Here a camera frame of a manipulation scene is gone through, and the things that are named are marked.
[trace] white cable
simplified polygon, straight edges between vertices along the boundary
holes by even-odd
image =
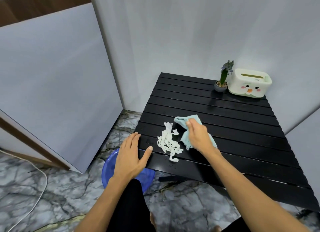
[[[42,197],[42,194],[45,192],[45,189],[47,188],[47,185],[48,185],[48,177],[47,177],[47,175],[46,175],[42,170],[40,170],[38,167],[36,167],[31,161],[26,160],[26,159],[23,159],[23,158],[20,158],[20,157],[18,157],[18,156],[12,155],[12,154],[9,154],[9,153],[7,153],[7,152],[2,151],[1,149],[0,149],[0,152],[5,153],[5,154],[7,154],[7,155],[10,155],[10,156],[12,156],[12,157],[18,158],[18,159],[20,159],[20,160],[25,160],[25,161],[29,162],[31,165],[34,166],[34,168],[36,168],[37,170],[41,171],[41,172],[43,173],[43,175],[45,176],[45,179],[46,179],[45,187],[44,187],[44,189],[43,189],[43,191],[42,191],[42,193],[41,193],[38,201],[35,203],[35,205],[34,205],[33,208],[30,210],[30,212],[27,213],[25,216],[22,217],[22,219],[19,220],[18,223],[20,223],[20,222],[21,222],[25,217],[27,217],[27,216],[34,210],[34,208],[37,206],[38,202],[40,201],[40,198]],[[14,227],[16,227],[16,226],[18,225],[18,223],[16,223],[16,224],[15,224],[10,230],[8,230],[7,232],[10,232]]]

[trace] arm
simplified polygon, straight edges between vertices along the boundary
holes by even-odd
[[[122,145],[115,162],[114,174],[110,178],[106,189],[80,222],[74,232],[105,232],[117,203],[128,185],[145,167],[151,155],[150,146],[141,160],[138,158],[138,140],[140,134],[133,133],[127,137]]]
[[[213,147],[207,128],[191,118],[189,139],[212,165],[252,232],[308,232],[307,228],[242,175]]]

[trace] foot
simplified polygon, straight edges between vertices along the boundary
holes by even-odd
[[[156,223],[155,223],[155,218],[154,218],[154,216],[153,216],[153,214],[151,212],[150,212],[150,222],[155,227],[155,230],[157,230],[157,226],[156,226]]]
[[[214,228],[211,230],[211,232],[221,232],[222,228],[220,226],[214,226]]]

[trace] light blue cloth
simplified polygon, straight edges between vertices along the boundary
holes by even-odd
[[[198,115],[191,115],[191,116],[188,116],[188,117],[175,117],[174,118],[174,121],[177,123],[177,124],[180,124],[183,128],[186,129],[186,132],[184,132],[184,134],[182,135],[182,138],[181,138],[181,141],[185,144],[186,146],[186,150],[189,150],[190,148],[193,148],[193,146],[191,145],[190,143],[190,140],[189,140],[189,129],[188,129],[188,126],[186,125],[186,121],[188,121],[188,119],[190,118],[194,118],[199,124],[202,125],[201,121],[200,121],[200,118],[198,117]],[[211,139],[211,142],[212,144],[214,145],[214,147],[217,148],[217,144],[216,142],[214,141],[214,138],[211,136],[211,134],[209,134],[209,137]]]

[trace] small plant pot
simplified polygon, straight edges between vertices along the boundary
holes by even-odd
[[[220,85],[220,81],[216,81],[214,83],[214,90],[217,91],[217,92],[224,92],[226,89],[227,89],[228,85],[225,84],[223,86]]]

